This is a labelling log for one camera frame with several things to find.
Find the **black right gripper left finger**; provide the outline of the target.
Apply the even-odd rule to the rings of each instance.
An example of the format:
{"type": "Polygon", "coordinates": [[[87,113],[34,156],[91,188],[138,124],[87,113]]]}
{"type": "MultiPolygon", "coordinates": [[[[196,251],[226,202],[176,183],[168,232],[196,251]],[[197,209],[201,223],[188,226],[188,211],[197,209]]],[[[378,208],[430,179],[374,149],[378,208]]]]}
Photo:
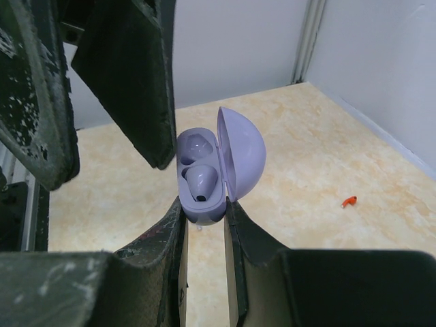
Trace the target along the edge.
{"type": "Polygon", "coordinates": [[[115,252],[1,254],[2,326],[184,326],[186,293],[179,200],[115,252]]]}

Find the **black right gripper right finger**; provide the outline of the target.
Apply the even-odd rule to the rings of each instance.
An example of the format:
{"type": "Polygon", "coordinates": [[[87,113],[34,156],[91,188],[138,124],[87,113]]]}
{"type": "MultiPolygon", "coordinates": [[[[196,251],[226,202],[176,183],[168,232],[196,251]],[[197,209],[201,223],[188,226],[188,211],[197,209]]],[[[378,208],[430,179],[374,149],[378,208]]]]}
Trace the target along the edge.
{"type": "Polygon", "coordinates": [[[237,202],[225,212],[231,326],[434,326],[422,251],[290,249],[237,202]]]}

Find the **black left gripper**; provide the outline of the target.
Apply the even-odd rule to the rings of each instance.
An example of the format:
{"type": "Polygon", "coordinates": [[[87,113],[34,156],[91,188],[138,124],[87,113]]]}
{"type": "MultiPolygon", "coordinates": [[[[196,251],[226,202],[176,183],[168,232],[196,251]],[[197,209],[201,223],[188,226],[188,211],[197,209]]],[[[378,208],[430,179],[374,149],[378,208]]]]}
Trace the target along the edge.
{"type": "Polygon", "coordinates": [[[47,251],[50,194],[37,181],[1,173],[1,251],[47,251]]]}

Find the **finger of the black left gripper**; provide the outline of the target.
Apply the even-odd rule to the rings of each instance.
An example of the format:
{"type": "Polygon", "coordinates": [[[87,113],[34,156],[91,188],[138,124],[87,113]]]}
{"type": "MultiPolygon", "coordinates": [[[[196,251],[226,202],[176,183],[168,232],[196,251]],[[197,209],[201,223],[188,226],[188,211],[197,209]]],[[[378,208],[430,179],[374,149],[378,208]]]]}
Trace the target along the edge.
{"type": "Polygon", "coordinates": [[[72,68],[152,168],[176,152],[175,1],[97,1],[72,68]]]}
{"type": "Polygon", "coordinates": [[[80,170],[56,1],[1,2],[1,143],[47,190],[80,170]]]}

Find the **purple earbud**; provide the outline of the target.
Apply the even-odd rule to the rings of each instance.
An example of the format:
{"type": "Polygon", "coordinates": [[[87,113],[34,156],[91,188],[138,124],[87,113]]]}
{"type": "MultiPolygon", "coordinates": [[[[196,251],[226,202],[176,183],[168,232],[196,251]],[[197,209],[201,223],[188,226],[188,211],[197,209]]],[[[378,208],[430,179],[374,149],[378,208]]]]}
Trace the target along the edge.
{"type": "Polygon", "coordinates": [[[214,167],[204,164],[188,168],[185,179],[193,199],[196,202],[205,202],[214,191],[218,173],[214,167]]]}

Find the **purple round charging case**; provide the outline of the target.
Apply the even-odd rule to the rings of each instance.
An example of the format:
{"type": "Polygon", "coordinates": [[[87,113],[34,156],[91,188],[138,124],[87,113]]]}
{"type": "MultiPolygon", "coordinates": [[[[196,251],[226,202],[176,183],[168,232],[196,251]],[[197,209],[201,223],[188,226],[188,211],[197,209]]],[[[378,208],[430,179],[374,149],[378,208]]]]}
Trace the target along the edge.
{"type": "Polygon", "coordinates": [[[178,197],[188,220],[212,225],[225,215],[226,202],[247,195],[260,180],[266,165],[266,146],[258,128],[239,112],[220,107],[217,131],[203,127],[187,129],[177,138],[178,197]],[[211,197],[196,202],[185,173],[188,168],[210,165],[218,173],[211,197]]]}

